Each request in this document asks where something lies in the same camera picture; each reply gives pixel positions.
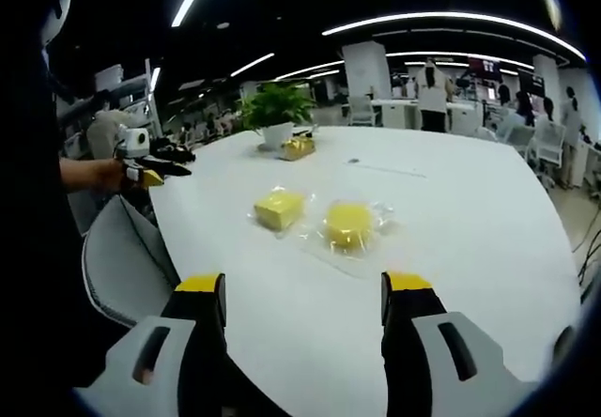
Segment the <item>square yellow sponge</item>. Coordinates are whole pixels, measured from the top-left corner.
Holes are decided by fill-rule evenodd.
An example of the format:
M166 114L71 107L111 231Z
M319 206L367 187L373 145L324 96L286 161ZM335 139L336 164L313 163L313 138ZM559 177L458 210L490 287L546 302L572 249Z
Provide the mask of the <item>square yellow sponge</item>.
M304 196L277 190L254 204L256 219L274 231L283 231L304 212Z
M326 234L338 248L354 250L370 239L372 216L366 205L334 204L326 218Z

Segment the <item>white robot head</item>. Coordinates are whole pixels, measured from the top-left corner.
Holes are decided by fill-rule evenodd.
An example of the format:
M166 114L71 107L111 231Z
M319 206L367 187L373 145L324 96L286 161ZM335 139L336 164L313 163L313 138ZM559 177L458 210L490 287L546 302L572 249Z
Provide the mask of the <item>white robot head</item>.
M41 28L41 43L46 47L58 35L67 19L71 0L57 0L46 17Z

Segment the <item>floor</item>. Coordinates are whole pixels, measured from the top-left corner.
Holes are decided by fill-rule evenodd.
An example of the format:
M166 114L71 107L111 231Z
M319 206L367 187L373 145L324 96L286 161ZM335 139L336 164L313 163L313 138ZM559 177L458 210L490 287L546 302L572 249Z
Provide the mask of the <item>floor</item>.
M565 191L556 188L551 190L550 197L555 209L560 214L572 249L574 250L580 245L574 252L577 268L580 269L594 235L601 230L601 214L597 214L598 203L589 199L588 194L580 189ZM597 215L596 219L591 225L595 215ZM588 273L585 285L590 280L590 276L591 274Z

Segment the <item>ceiling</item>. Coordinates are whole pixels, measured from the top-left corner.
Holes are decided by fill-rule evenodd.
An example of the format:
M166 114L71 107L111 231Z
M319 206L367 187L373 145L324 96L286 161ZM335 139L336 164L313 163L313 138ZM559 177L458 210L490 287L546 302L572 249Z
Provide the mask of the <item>ceiling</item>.
M172 28L181 2L72 0L65 28L50 49L54 74L77 94L88 95L94 72L120 63L127 75L137 75L148 57L153 67L162 68L156 90L161 108L172 100L194 99L208 87L234 89L245 80L269 80L339 60L342 46L369 39L384 44L387 52L467 52L530 64L533 55L550 50L562 64L582 63L547 39L489 22L428 18L321 35L345 23L417 11L501 16L556 33L544 0L195 0L182 25ZM220 30L220 23L229 26ZM558 36L578 47L569 26ZM275 56L229 78L269 53ZM402 60L395 58L395 67L402 67ZM227 80L215 82L221 78ZM205 79L199 87L178 91L199 79Z

